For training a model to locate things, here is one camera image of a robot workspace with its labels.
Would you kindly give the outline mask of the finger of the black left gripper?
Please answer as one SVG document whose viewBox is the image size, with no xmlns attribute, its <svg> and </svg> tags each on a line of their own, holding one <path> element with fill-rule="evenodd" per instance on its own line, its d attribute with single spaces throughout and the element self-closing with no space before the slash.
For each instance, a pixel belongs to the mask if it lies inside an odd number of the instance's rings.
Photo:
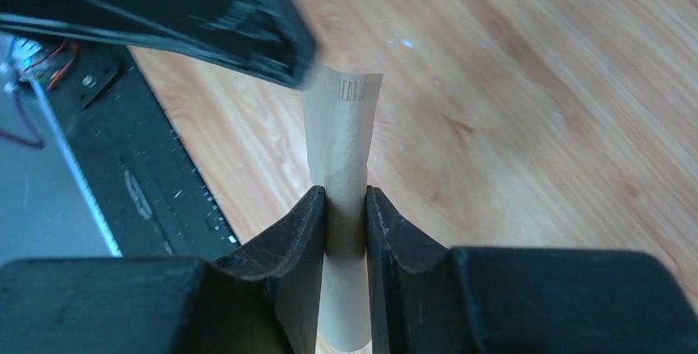
<svg viewBox="0 0 698 354">
<path fill-rule="evenodd" d="M 1 0 L 1 27 L 166 50 L 289 88 L 317 50 L 293 0 Z"/>
</svg>

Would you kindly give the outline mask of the brown paper coffee filter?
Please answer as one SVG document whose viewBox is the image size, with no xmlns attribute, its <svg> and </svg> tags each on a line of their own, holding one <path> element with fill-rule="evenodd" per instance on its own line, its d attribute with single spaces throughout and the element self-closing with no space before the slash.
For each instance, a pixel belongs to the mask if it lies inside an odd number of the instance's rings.
<svg viewBox="0 0 698 354">
<path fill-rule="evenodd" d="M 319 332 L 341 352 L 371 340 L 365 196 L 382 81 L 317 65 L 301 93 L 310 178 L 324 187 L 328 213 Z"/>
</svg>

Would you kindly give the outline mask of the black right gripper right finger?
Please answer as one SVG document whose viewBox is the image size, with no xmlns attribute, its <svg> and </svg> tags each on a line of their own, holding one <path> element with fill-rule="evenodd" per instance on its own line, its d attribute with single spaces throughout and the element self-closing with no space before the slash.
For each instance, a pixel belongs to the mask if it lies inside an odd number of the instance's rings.
<svg viewBox="0 0 698 354">
<path fill-rule="evenodd" d="M 368 189 L 376 353 L 694 353 L 697 316 L 641 252 L 452 247 Z"/>
</svg>

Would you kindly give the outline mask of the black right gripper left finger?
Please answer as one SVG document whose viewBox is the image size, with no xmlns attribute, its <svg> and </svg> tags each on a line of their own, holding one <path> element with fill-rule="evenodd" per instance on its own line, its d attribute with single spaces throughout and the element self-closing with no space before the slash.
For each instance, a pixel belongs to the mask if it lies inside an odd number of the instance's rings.
<svg viewBox="0 0 698 354">
<path fill-rule="evenodd" d="M 325 191 L 232 253 L 22 259 L 1 269 L 4 353 L 312 353 Z"/>
</svg>

